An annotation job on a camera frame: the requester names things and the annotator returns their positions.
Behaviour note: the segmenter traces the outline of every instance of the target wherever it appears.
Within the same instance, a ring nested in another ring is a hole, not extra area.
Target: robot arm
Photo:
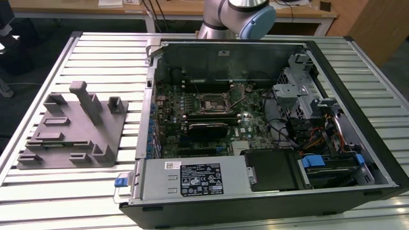
[[[276,21],[268,0],[205,0],[201,39],[260,39]]]

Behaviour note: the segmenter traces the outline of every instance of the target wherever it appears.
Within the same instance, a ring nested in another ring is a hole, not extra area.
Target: white label
[[[217,190],[217,189],[223,189],[223,186],[217,185],[217,186],[212,186],[212,188],[211,188],[211,190]]]
[[[167,161],[165,169],[180,169],[181,162],[180,161]]]

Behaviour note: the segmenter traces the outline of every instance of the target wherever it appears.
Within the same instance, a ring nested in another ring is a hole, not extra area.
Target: floor
[[[27,22],[16,20],[13,28],[27,26]],[[33,26],[39,33],[39,44],[29,48],[29,56],[35,63],[35,69],[20,76],[11,76],[0,69],[1,79],[7,83],[39,83],[49,73],[72,31],[89,32],[145,32],[143,20],[52,20],[33,19]],[[169,22],[169,32],[193,33],[200,29],[201,22],[175,21]],[[409,100],[409,42],[405,41],[381,68],[397,89]],[[15,132],[25,111],[40,89],[39,85],[11,85],[15,91],[12,98],[0,97],[0,153],[8,143],[8,137]]]

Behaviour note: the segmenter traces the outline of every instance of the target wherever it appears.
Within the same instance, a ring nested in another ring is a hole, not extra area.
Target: barcode sticker
[[[167,161],[165,169],[180,169],[181,162],[180,161]]]

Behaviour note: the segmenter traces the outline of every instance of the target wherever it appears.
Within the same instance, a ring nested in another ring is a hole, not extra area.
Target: wooden desk
[[[147,15],[143,5],[124,5],[121,8],[99,9],[99,0],[9,0],[16,17],[25,18],[81,18],[81,19],[144,19],[147,30],[155,33],[152,18]],[[165,17],[169,20],[203,20],[203,0],[159,0]],[[317,23],[314,35],[324,36],[332,21],[337,18],[334,11],[314,10],[309,6],[277,9],[280,23]]]

